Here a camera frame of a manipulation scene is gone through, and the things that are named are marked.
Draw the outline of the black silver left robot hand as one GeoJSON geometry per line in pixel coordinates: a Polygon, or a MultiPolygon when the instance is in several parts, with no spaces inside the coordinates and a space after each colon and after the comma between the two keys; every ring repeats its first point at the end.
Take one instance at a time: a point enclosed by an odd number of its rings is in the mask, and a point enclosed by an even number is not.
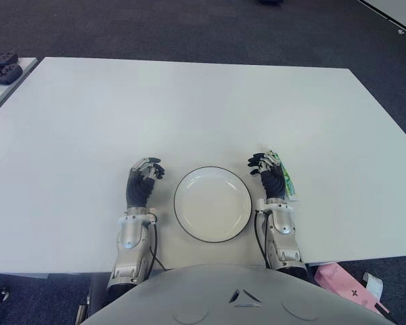
{"type": "Polygon", "coordinates": [[[131,167],[125,192],[128,209],[146,208],[154,184],[165,174],[160,162],[159,158],[145,157],[131,167]]]}

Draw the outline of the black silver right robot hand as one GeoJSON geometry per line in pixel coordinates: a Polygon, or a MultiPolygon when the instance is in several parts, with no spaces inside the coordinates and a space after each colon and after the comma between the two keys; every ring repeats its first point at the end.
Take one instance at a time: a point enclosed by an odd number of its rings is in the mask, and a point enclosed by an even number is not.
{"type": "Polygon", "coordinates": [[[259,175],[266,198],[286,198],[286,181],[281,160],[272,151],[253,154],[248,159],[251,175],[259,175]]]}

